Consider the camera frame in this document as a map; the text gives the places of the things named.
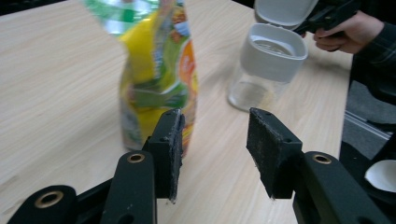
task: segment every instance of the container lid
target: container lid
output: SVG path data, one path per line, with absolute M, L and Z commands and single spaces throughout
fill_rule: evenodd
M 317 2 L 318 0 L 256 0 L 254 11 L 257 22 L 293 30 L 309 16 Z

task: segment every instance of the colorful food package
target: colorful food package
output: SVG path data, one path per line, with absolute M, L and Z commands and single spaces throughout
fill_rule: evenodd
M 85 0 L 128 49 L 120 81 L 123 143 L 141 149 L 161 114 L 182 108 L 184 154 L 195 117 L 198 83 L 183 0 Z

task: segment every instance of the dark sleeve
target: dark sleeve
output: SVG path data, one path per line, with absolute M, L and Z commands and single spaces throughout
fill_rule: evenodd
M 385 22 L 379 35 L 355 56 L 396 77 L 396 25 Z

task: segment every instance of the wooden table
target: wooden table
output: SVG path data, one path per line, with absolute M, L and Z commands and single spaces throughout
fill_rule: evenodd
M 252 9 L 187 0 L 200 92 L 176 204 L 159 223 L 295 223 L 289 201 L 266 195 L 245 148 L 248 113 L 226 101 Z M 315 48 L 271 111 L 304 151 L 338 155 L 350 56 Z M 125 52 L 79 1 L 0 17 L 0 222 L 35 191 L 81 193 L 114 174 L 122 147 L 117 90 Z

